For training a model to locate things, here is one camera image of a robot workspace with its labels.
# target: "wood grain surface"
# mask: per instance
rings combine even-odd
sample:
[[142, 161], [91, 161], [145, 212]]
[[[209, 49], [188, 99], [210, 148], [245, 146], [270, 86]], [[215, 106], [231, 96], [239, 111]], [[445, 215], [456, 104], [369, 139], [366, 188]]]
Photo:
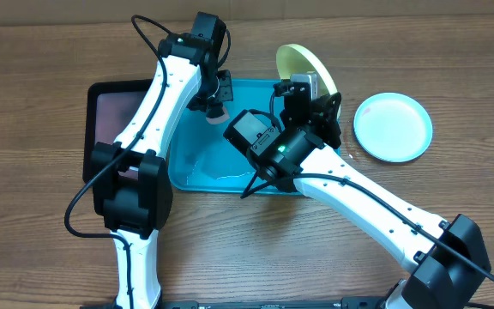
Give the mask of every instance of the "wood grain surface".
[[494, 0], [0, 0], [0, 26], [191, 21], [198, 11], [223, 20], [494, 14]]
[[[228, 26], [233, 77], [276, 78], [280, 45], [311, 49], [343, 93], [341, 156], [422, 209], [475, 220], [494, 273], [494, 15]], [[82, 186], [89, 86], [154, 69], [130, 24], [0, 27], [0, 308], [77, 308], [115, 296], [113, 244], [71, 236], [63, 213]], [[431, 115], [434, 139], [414, 162], [371, 159], [352, 135], [359, 104], [388, 91], [411, 95]], [[105, 231], [90, 193], [72, 224]], [[373, 239], [308, 198], [181, 191], [160, 234], [158, 271], [164, 300], [204, 302], [382, 295], [408, 276]], [[474, 300], [494, 305], [494, 284], [485, 281]]]

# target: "yellow plate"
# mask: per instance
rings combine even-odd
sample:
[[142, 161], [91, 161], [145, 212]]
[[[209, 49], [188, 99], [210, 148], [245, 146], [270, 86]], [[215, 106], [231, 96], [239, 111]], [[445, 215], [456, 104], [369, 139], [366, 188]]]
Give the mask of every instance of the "yellow plate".
[[275, 55], [278, 73], [281, 79], [288, 79], [292, 74], [303, 74], [309, 72], [317, 73], [317, 85], [319, 94], [336, 94], [337, 89], [333, 78], [325, 69], [321, 61], [306, 47], [298, 44], [287, 44], [278, 48]]

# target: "white plate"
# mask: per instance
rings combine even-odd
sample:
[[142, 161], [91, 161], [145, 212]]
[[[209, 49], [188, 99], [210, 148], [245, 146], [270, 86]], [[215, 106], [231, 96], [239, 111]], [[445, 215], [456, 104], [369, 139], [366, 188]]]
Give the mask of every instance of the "white plate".
[[356, 111], [353, 129], [368, 153], [388, 162], [421, 156], [433, 135], [428, 112], [416, 100], [395, 93], [376, 94], [365, 100]]

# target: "wooden table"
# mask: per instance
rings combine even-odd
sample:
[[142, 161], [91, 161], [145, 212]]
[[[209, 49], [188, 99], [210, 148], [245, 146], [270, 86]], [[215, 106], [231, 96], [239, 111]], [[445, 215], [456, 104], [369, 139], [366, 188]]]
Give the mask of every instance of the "wooden table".
[[[226, 68], [234, 77], [276, 78], [274, 54], [286, 43], [319, 56], [344, 97], [341, 156], [410, 203], [475, 220], [494, 273], [494, 15], [228, 26]], [[163, 37], [144, 27], [153, 41]], [[87, 89], [149, 78], [154, 69], [130, 24], [0, 27], [0, 308], [77, 308], [115, 296], [113, 244], [71, 236], [63, 213], [82, 185]], [[358, 105], [387, 91], [419, 100], [433, 120], [432, 144], [415, 162], [383, 164], [352, 136]], [[105, 231], [90, 193], [72, 224]], [[159, 276], [165, 300], [207, 302], [382, 295], [408, 274], [373, 239], [308, 198], [175, 191]], [[485, 281], [474, 299], [494, 304], [494, 284]]]

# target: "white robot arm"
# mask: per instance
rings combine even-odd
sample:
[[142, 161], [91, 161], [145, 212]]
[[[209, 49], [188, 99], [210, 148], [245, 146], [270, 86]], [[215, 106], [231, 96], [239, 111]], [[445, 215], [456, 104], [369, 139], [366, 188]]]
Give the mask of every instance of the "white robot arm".
[[[198, 13], [191, 33], [170, 33], [160, 42], [159, 50], [166, 68], [166, 85], [163, 84], [164, 70], [158, 64], [154, 80], [129, 125], [113, 145], [99, 142], [94, 147], [91, 166], [96, 174], [136, 139], [165, 88], [140, 139], [132, 145], [119, 167], [102, 175], [93, 185], [95, 211], [104, 216], [105, 226], [112, 234], [129, 244], [130, 262], [123, 242], [114, 239], [119, 272], [119, 292], [114, 306], [129, 309], [131, 290], [135, 309], [153, 309], [160, 301], [157, 237], [172, 203], [165, 158], [186, 107], [205, 112], [208, 120], [226, 116], [222, 102], [232, 100], [232, 91], [218, 98], [216, 95], [221, 84], [230, 83], [229, 72], [217, 70], [225, 33], [226, 25], [218, 16], [204, 13]], [[118, 173], [128, 169], [138, 171], [138, 180]]]
[[[443, 230], [439, 227], [444, 219], [412, 206], [380, 185], [377, 185], [360, 172], [348, 166], [329, 146], [314, 149], [300, 166], [302, 173], [318, 173], [348, 178], [377, 194], [404, 216], [423, 227], [432, 236], [439, 238]], [[307, 197], [326, 203], [348, 220], [369, 234], [382, 245], [401, 268], [412, 273], [419, 266], [414, 256], [418, 251], [428, 252], [434, 244], [401, 222], [364, 193], [348, 185], [325, 179], [295, 179], [297, 190]]]
[[[136, 143], [132, 151], [146, 154], [155, 151], [157, 156], [165, 159], [169, 142], [178, 120], [188, 103], [199, 91], [202, 73], [199, 65], [190, 64], [189, 59], [168, 56], [164, 58], [167, 68], [167, 89], [154, 118], [147, 127], [144, 137]], [[154, 81], [146, 93], [135, 116], [125, 130], [117, 136], [115, 142], [121, 148], [127, 148], [135, 138], [136, 132], [144, 124], [148, 114], [154, 108], [160, 94], [163, 72], [161, 66], [155, 72]], [[147, 239], [140, 234], [118, 229], [112, 232], [124, 237], [130, 245], [131, 284], [135, 308], [153, 309], [160, 298], [161, 286], [157, 277], [157, 239], [159, 231], [154, 230]], [[116, 304], [123, 309], [129, 308], [127, 295], [127, 257], [121, 241], [114, 240], [117, 251], [117, 269], [119, 272], [119, 292]]]
[[448, 223], [416, 208], [346, 164], [334, 151], [340, 146], [336, 120], [340, 94], [313, 100], [310, 90], [315, 85], [304, 80], [274, 85], [274, 94], [284, 96], [282, 132], [249, 111], [228, 125], [224, 137], [268, 181], [246, 189], [242, 197], [267, 185], [298, 191], [326, 203], [368, 233], [411, 274], [390, 290], [382, 309], [462, 308], [485, 277], [436, 246], [435, 239], [490, 271], [478, 226], [464, 215]]

